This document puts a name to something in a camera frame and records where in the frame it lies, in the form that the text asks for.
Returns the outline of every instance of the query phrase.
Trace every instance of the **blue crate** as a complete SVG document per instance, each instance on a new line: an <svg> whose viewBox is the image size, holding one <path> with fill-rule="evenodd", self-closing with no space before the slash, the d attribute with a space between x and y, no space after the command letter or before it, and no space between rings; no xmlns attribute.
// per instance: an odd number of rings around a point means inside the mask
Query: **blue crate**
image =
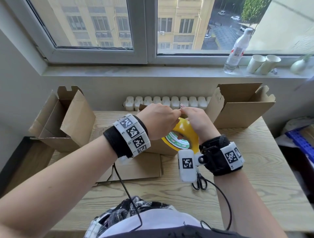
<svg viewBox="0 0 314 238"><path fill-rule="evenodd" d="M286 136L293 140L300 150L314 163L314 148L307 142L307 140L299 133L304 127L294 129L286 132Z"/></svg>

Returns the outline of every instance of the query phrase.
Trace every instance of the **parked car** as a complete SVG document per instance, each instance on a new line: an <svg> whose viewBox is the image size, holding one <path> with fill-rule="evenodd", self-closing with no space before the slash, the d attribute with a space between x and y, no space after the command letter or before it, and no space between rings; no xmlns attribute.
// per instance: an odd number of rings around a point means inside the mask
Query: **parked car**
<svg viewBox="0 0 314 238"><path fill-rule="evenodd" d="M224 16L224 15L226 15L226 11L220 11L220 12L218 12L218 15Z"/></svg>
<svg viewBox="0 0 314 238"><path fill-rule="evenodd" d="M240 26L240 30L241 30L241 31L245 31L246 28L251 28L251 27L246 26L246 25L241 25L241 26Z"/></svg>
<svg viewBox="0 0 314 238"><path fill-rule="evenodd" d="M240 21L241 17L239 17L239 16L232 16L231 19L235 20L235 21Z"/></svg>

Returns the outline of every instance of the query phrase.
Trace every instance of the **forearm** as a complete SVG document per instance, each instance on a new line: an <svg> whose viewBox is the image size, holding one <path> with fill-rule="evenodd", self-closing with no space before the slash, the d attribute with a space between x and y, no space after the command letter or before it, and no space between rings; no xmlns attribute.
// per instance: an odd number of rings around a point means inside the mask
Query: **forearm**
<svg viewBox="0 0 314 238"><path fill-rule="evenodd" d="M243 170L214 176L215 184L224 192L232 209L230 230L252 238L287 237L278 222L260 199ZM229 223L229 209L218 193L224 226Z"/></svg>
<svg viewBox="0 0 314 238"><path fill-rule="evenodd" d="M0 200L0 224L43 236L61 220L116 161L104 136L29 178Z"/></svg>

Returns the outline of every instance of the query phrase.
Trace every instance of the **green and white label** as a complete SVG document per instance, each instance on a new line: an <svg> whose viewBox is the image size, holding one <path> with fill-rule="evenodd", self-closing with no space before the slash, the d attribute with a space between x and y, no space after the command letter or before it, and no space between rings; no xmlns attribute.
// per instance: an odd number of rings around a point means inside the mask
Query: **green and white label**
<svg viewBox="0 0 314 238"><path fill-rule="evenodd" d="M190 147L190 143L187 140L178 140L178 136L173 132L166 135L166 138L172 145L180 149L188 149Z"/></svg>

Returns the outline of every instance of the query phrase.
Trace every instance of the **yellow tape roll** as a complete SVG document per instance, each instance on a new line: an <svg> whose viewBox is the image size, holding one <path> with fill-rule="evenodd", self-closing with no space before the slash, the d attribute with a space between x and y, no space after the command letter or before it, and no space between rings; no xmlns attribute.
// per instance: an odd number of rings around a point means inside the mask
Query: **yellow tape roll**
<svg viewBox="0 0 314 238"><path fill-rule="evenodd" d="M180 122L176 125L176 127L173 129L173 131L179 132L180 134L182 134L184 136L184 139L187 140L190 144L188 149L193 150L194 153L197 153L199 148L199 144L198 144L198 135L195 133L195 131L193 130L190 122L184 118L179 117ZM170 143L166 137L163 137L162 140L171 148L173 148L176 151L179 151L180 148L178 148L177 146L173 145L172 143Z"/></svg>

